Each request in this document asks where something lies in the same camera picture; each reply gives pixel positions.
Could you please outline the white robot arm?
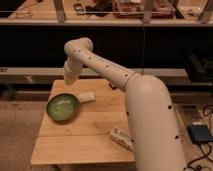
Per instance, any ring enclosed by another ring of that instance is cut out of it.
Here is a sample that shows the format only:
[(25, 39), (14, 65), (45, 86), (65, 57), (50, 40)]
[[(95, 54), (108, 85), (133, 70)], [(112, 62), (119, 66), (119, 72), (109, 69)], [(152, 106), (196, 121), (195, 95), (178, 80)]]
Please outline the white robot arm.
[(67, 42), (64, 79), (78, 79), (87, 66), (125, 93), (137, 171), (186, 171), (187, 164), (171, 97), (157, 77), (142, 75), (92, 52), (88, 38)]

